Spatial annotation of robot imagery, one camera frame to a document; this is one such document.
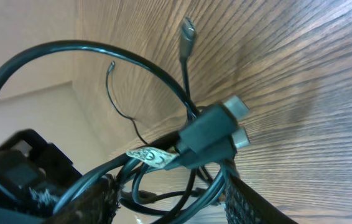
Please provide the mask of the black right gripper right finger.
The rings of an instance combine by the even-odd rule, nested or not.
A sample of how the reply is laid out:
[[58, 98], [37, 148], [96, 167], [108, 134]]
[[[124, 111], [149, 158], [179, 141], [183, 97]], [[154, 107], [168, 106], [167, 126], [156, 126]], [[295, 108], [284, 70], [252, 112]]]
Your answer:
[[226, 181], [225, 211], [229, 224], [297, 224], [232, 175]]

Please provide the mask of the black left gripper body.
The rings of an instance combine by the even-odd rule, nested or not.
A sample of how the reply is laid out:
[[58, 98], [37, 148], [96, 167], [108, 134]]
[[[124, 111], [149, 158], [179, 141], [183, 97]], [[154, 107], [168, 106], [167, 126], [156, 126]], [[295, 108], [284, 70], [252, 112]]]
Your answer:
[[33, 129], [0, 145], [0, 223], [43, 223], [81, 173]]

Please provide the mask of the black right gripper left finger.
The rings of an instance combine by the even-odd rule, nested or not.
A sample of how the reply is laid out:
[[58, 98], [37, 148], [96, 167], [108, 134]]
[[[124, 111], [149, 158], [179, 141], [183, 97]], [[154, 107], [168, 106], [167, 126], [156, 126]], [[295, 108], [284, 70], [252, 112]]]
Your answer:
[[112, 223], [119, 209], [119, 191], [120, 185], [113, 176], [106, 175], [44, 224]]

